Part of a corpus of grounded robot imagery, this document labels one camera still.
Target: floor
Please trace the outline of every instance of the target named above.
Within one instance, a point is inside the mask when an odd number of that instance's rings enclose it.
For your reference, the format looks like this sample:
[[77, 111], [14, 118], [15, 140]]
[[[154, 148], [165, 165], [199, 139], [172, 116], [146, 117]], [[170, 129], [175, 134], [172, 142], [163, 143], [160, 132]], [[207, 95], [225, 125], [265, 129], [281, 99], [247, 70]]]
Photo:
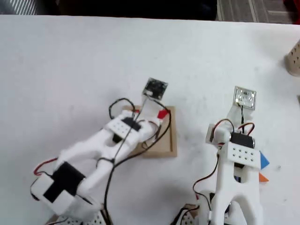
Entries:
[[291, 24], [297, 16], [283, 0], [217, 0], [218, 21]]

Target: white table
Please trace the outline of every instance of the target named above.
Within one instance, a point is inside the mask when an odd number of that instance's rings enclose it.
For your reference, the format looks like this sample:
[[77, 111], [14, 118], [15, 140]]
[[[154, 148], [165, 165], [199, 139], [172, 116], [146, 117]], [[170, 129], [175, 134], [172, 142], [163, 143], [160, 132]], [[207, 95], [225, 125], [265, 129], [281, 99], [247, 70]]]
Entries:
[[43, 224], [52, 212], [30, 196], [33, 168], [98, 131], [115, 99], [139, 104], [154, 77], [169, 82], [163, 102], [177, 107], [178, 157], [118, 168], [108, 199], [115, 224], [166, 225], [194, 200], [193, 181], [215, 164], [207, 127], [227, 115], [235, 85], [258, 91], [253, 137], [270, 160], [265, 224], [297, 224], [300, 78], [283, 56], [299, 37], [293, 25], [0, 16], [1, 223]]

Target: orange tab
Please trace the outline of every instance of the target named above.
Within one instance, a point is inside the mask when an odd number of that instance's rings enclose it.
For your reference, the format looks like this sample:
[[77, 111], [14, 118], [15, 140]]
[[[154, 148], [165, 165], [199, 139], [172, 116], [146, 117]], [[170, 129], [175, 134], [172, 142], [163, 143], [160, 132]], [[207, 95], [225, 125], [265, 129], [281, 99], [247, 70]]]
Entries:
[[268, 178], [259, 173], [259, 182], [268, 182]]

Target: wooden board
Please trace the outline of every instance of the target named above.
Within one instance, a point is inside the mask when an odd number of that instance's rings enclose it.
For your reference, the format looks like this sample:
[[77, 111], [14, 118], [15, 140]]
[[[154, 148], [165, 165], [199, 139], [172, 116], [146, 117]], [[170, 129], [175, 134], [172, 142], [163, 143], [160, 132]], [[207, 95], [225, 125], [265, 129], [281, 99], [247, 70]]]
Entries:
[[[130, 106], [125, 106], [124, 109], [131, 109]], [[166, 134], [147, 152], [143, 154], [146, 158], [164, 158], [164, 157], [177, 157], [177, 138], [176, 138], [176, 122], [175, 122], [175, 107], [167, 106], [167, 109], [171, 111], [172, 121], [170, 129]], [[169, 115], [164, 118], [162, 127], [160, 129], [159, 135], [166, 129], [169, 123]], [[131, 154], [136, 154], [142, 151], [142, 144], [138, 144], [135, 150]]]

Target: blue tab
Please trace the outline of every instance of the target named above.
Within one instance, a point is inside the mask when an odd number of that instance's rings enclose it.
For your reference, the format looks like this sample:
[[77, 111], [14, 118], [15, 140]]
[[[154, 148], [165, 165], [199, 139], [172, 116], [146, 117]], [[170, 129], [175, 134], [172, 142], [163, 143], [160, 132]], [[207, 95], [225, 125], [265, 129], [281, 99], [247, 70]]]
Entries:
[[260, 152], [261, 153], [261, 170], [263, 169], [263, 168], [265, 168], [267, 165], [269, 165], [270, 164], [270, 162], [267, 160], [267, 158], [262, 154], [262, 152]]

